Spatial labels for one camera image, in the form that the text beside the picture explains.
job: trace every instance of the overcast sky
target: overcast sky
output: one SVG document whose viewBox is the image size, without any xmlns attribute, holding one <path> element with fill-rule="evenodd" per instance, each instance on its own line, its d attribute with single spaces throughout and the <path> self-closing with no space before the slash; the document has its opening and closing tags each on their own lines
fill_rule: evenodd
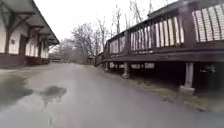
<svg viewBox="0 0 224 128">
<path fill-rule="evenodd" d="M 35 0 L 41 13 L 59 40 L 71 37 L 74 27 L 83 23 L 97 26 L 97 17 L 105 21 L 110 28 L 112 15 L 118 5 L 122 10 L 122 30 L 125 26 L 125 14 L 129 14 L 130 0 Z M 149 0 L 136 0 L 145 18 L 149 10 Z M 153 9 L 166 4 L 166 0 L 152 0 Z"/>
</svg>

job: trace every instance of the deck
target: deck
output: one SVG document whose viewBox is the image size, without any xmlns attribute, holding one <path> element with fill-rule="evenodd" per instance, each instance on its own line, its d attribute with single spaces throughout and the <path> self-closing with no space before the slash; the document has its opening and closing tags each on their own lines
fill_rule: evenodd
<svg viewBox="0 0 224 128">
<path fill-rule="evenodd" d="M 224 1 L 181 0 L 109 39 L 101 62 L 223 62 Z"/>
</svg>

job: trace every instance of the wooden building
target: wooden building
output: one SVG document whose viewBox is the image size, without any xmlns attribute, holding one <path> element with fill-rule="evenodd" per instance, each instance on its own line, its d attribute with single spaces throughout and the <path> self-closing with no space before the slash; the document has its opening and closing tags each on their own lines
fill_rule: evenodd
<svg viewBox="0 0 224 128">
<path fill-rule="evenodd" d="M 0 0 L 0 67 L 46 63 L 57 44 L 33 0 Z"/>
</svg>

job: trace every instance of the ground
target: ground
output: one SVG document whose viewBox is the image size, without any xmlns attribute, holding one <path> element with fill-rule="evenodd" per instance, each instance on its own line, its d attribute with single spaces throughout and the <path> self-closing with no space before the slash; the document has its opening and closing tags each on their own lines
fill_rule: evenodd
<svg viewBox="0 0 224 128">
<path fill-rule="evenodd" d="M 223 128 L 200 112 L 129 87 L 135 82 L 90 66 L 51 64 L 0 73 L 4 128 Z"/>
</svg>

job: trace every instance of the awning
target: awning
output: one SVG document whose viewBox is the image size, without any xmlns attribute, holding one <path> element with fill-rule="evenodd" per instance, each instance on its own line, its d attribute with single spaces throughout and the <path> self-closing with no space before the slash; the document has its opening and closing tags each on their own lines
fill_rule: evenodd
<svg viewBox="0 0 224 128">
<path fill-rule="evenodd" d="M 44 19 L 43 15 L 39 11 L 34 0 L 2 0 L 3 3 L 13 12 L 21 14 L 32 14 L 32 16 L 26 20 L 29 26 L 34 26 L 36 30 L 42 35 L 48 35 L 48 42 L 50 45 L 59 44 L 59 40 L 51 30 L 50 26 Z"/>
</svg>

